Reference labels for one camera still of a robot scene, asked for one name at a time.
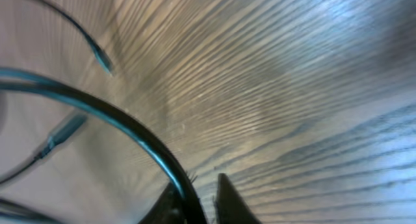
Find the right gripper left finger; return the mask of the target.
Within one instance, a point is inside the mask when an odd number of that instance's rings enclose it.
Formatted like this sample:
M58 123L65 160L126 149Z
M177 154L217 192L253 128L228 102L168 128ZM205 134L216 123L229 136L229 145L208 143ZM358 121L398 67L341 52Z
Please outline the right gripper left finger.
M169 182L162 194L138 224L185 224L179 193Z

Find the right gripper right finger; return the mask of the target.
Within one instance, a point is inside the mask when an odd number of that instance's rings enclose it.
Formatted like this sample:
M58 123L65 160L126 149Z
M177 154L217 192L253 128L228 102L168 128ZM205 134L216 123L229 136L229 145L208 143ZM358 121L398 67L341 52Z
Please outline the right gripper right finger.
M218 224L261 224L225 173L218 175L215 208Z

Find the black usb cable split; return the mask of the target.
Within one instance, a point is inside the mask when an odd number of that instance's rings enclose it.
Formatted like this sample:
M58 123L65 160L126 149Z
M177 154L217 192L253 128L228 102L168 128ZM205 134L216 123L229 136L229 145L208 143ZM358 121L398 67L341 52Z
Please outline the black usb cable split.
M49 0L33 1L49 7L52 11L68 20L83 35L101 67L108 73L112 71L112 62L105 50L99 46L95 39L93 39L93 37L91 37L91 35L72 16ZM33 155L1 175L1 186L5 186L15 181L19 176L30 171L30 169L34 168L39 162L47 158L47 156L59 145L63 144L66 140L68 140L68 138L77 132L77 130L83 126L87 119L88 117L86 114L78 111L72 112L69 116L64 118L61 123L59 123L57 127L49 133L45 142L40 145L40 148L36 150ZM42 214L27 206L23 206L5 198L1 198L1 218L11 221L33 221L35 223L60 222L51 216Z

